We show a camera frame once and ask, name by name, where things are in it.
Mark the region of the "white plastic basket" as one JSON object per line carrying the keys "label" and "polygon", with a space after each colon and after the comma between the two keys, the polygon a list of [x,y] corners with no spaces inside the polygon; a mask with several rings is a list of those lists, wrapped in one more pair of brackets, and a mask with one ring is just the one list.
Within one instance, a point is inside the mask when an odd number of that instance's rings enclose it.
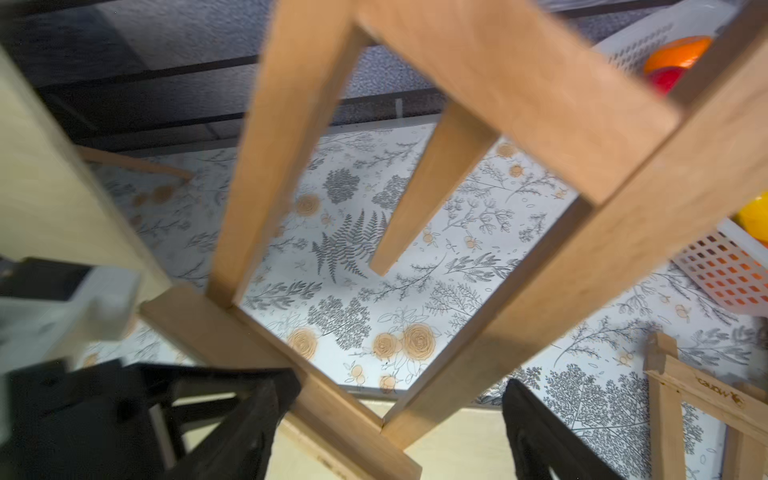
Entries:
{"label": "white plastic basket", "polygon": [[[594,46],[618,69],[639,74],[659,47],[691,36],[717,38],[737,15],[723,1],[682,1],[645,17]],[[767,248],[730,219],[672,258],[722,308],[767,315]]]}

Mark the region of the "plywood board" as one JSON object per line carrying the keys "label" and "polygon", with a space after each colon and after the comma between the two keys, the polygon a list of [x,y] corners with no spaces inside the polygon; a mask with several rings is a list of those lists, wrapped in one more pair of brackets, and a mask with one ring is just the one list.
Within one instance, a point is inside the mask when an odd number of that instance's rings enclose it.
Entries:
{"label": "plywood board", "polygon": [[294,412],[280,422],[267,479],[514,479],[499,410],[461,409],[400,451],[363,432],[354,447],[331,444]]}
{"label": "plywood board", "polygon": [[140,300],[171,279],[8,54],[1,55],[1,253],[141,275]]}

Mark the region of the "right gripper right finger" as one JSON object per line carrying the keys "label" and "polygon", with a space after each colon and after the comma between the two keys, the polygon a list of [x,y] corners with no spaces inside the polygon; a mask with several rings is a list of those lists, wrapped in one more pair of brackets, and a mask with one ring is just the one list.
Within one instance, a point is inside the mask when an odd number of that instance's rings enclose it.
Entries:
{"label": "right gripper right finger", "polygon": [[502,413],[519,479],[620,477],[517,379],[507,382]]}

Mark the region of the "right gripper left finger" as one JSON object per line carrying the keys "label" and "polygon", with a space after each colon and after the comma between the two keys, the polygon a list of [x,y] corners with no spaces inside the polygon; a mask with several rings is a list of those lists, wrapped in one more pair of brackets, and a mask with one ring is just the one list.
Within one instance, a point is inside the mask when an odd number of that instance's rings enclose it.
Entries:
{"label": "right gripper left finger", "polygon": [[262,479],[277,427],[301,384],[290,369],[276,370],[255,386],[164,479]]}

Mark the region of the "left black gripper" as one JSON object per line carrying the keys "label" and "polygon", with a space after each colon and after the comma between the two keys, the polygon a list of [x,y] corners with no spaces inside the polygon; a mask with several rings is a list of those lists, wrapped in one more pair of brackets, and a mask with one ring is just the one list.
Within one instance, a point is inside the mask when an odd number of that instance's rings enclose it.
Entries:
{"label": "left black gripper", "polygon": [[62,360],[8,376],[20,479],[164,479],[231,413],[261,371]]}

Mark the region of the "floral table mat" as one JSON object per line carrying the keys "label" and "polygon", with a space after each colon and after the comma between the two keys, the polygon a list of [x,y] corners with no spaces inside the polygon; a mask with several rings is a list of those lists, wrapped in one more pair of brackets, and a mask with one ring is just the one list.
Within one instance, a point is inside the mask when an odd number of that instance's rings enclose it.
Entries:
{"label": "floral table mat", "polygon": [[[355,393],[407,390],[519,265],[575,192],[497,143],[384,275],[370,260],[431,124],[323,137],[242,308]],[[648,335],[720,380],[767,383],[767,326],[664,264],[514,371],[628,479],[650,475]]]}

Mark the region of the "orange fruit top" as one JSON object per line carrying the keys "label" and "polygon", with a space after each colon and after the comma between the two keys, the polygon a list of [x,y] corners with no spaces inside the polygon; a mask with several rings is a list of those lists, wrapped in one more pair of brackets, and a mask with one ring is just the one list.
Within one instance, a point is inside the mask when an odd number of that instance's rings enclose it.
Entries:
{"label": "orange fruit top", "polygon": [[648,75],[670,67],[689,69],[709,50],[712,43],[712,37],[703,35],[666,43],[651,53],[643,66],[643,73]]}

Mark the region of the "yellow lemon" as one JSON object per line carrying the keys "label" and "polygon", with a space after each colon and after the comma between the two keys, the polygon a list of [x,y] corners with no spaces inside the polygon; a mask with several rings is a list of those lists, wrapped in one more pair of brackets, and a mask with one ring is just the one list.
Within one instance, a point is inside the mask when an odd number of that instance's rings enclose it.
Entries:
{"label": "yellow lemon", "polygon": [[768,201],[763,192],[741,208],[733,220],[752,238],[764,245],[768,243]]}

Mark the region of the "red apple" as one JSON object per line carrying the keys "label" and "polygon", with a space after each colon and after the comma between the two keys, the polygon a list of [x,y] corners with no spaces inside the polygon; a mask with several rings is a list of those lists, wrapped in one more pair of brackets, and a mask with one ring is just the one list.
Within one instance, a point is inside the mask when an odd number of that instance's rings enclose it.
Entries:
{"label": "red apple", "polygon": [[668,95],[687,72],[686,68],[670,66],[647,73],[645,79],[660,94]]}

